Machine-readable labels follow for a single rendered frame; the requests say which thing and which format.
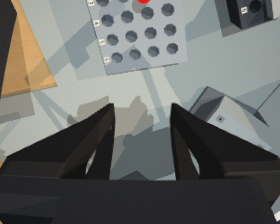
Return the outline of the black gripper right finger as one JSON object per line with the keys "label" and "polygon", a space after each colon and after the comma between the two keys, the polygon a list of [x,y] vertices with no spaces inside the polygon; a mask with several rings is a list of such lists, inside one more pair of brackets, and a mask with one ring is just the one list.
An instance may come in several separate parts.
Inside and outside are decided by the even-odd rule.
{"label": "black gripper right finger", "polygon": [[176,180],[251,178],[260,183],[271,207],[280,196],[279,156],[199,119],[177,103],[171,104],[170,132]]}

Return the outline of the grey bench mat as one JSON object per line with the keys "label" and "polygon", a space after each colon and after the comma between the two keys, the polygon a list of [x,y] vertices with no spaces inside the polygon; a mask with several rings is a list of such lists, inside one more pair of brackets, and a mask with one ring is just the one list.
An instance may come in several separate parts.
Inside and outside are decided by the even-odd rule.
{"label": "grey bench mat", "polygon": [[0,160],[114,103],[109,180],[176,180],[170,107],[207,86],[256,110],[280,86],[280,17],[246,29],[226,0],[183,0],[187,62],[107,74],[87,0],[20,0],[57,86],[0,99]]}

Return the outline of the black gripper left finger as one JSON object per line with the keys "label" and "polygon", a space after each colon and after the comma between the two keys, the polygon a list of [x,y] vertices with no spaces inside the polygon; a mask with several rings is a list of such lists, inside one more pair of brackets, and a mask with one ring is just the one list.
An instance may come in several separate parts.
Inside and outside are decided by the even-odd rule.
{"label": "black gripper left finger", "polygon": [[[109,180],[114,134],[114,103],[109,103],[88,118],[8,155],[0,174]],[[86,174],[87,163],[94,152]]]}

